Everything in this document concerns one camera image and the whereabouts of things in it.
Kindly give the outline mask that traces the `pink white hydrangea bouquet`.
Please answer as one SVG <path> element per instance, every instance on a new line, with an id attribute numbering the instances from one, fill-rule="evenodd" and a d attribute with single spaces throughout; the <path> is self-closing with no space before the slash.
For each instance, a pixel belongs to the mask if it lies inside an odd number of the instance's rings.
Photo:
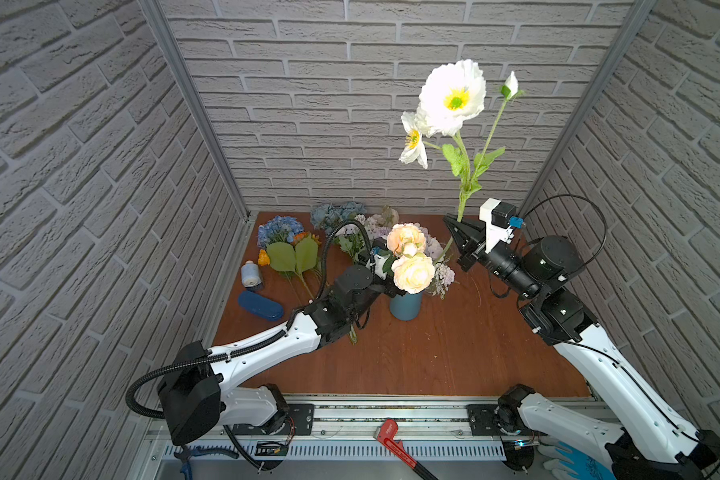
<path id="1" fill-rule="evenodd" d="M 448 265 L 450 256 L 445 252 L 444 245 L 436 237 L 432 236 L 427 228 L 422 227 L 421 230 L 426 239 L 424 253 L 432 260 L 435 268 L 433 279 L 425 291 L 433 297 L 444 300 L 455 281 L 455 272 Z"/>

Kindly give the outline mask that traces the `lilac white flower bouquet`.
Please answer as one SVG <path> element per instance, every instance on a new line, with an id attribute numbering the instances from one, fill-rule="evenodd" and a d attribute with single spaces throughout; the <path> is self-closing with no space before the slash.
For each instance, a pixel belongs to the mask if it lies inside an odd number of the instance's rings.
<path id="1" fill-rule="evenodd" d="M 386 217 L 382 214 L 374 214 L 368 217 L 359 214 L 355 217 L 355 220 L 363 226 L 370 242 L 373 242 L 377 238 L 386 239 L 396 222 L 394 218 Z M 352 261 L 357 261 L 358 255 L 365 248 L 363 234 L 354 224 L 341 227 L 336 232 L 333 243 L 336 244 L 341 251 L 346 253 Z"/>

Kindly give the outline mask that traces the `blue ceramic vase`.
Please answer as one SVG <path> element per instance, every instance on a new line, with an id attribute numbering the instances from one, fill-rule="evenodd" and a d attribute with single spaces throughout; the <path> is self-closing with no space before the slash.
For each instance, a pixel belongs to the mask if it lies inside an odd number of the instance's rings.
<path id="1" fill-rule="evenodd" d="M 411 321 L 415 319 L 420 312 L 422 298 L 422 292 L 397 295 L 390 300 L 390 313 L 398 320 Z"/>

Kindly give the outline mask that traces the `peach rose flower stem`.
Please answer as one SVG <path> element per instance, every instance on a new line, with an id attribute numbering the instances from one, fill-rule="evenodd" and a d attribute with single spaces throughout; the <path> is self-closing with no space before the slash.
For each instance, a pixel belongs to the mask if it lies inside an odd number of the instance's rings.
<path id="1" fill-rule="evenodd" d="M 415 224 L 396 224 L 387 236 L 387 248 L 395 257 L 391 265 L 395 286 L 408 294 L 418 294 L 431 284 L 435 266 L 427 256 L 427 236 Z"/>

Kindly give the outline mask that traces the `dusty blue hydrangea flower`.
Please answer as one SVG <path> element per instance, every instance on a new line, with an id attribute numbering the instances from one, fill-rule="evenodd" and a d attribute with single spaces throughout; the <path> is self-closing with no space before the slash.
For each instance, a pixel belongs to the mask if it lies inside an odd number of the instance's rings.
<path id="1" fill-rule="evenodd" d="M 365 213 L 366 207 L 362 203 L 354 201 L 348 201 L 341 205 L 327 203 L 311 209 L 310 222 L 315 229 L 329 234 L 343 221 Z"/>

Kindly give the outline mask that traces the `white poppy flower stem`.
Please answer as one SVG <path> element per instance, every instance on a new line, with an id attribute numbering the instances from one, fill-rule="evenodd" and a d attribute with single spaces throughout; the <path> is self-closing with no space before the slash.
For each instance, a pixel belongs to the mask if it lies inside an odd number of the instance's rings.
<path id="1" fill-rule="evenodd" d="M 440 151 L 452 175 L 460 180 L 458 220 L 463 219 L 470 197 L 481 190 L 479 178 L 504 154 L 503 147 L 494 151 L 488 148 L 506 107 L 523 94 L 515 73 L 510 72 L 500 88 L 498 113 L 482 150 L 475 156 L 468 153 L 461 130 L 485 108 L 487 82 L 477 62 L 459 60 L 433 69 L 421 89 L 416 110 L 401 115 L 406 139 L 399 161 L 426 169 L 427 150 Z"/>

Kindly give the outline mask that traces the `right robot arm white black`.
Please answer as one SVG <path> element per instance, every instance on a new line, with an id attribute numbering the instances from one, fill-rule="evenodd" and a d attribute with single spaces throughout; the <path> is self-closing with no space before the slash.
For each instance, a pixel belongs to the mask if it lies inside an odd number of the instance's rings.
<path id="1" fill-rule="evenodd" d="M 708 479 L 720 469 L 720 437 L 673 409 L 620 353 L 594 313 L 566 283 L 584 267 L 565 237 L 548 236 L 519 256 L 508 243 L 509 214 L 485 223 L 444 223 L 464 270 L 479 264 L 517 293 L 532 332 L 563 356 L 608 405 L 617 423 L 594 420 L 517 384 L 494 411 L 497 430 L 538 431 L 592 457 L 618 479 Z"/>

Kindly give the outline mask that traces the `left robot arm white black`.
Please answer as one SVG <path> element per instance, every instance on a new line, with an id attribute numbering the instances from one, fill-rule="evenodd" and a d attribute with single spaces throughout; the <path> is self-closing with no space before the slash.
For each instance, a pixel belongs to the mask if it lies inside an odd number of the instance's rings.
<path id="1" fill-rule="evenodd" d="M 278 432 L 291 418 L 279 388 L 246 388 L 244 382 L 362 329 L 374 301 L 392 291 L 392 265 L 407 250 L 385 251 L 381 242 L 367 241 L 358 263 L 331 286 L 323 286 L 316 300 L 295 309 L 286 322 L 226 345 L 205 348 L 196 341 L 183 347 L 172 364 L 127 388 L 127 407 L 164 420 L 176 446 L 186 446 L 218 426 L 248 424 L 268 434 Z"/>

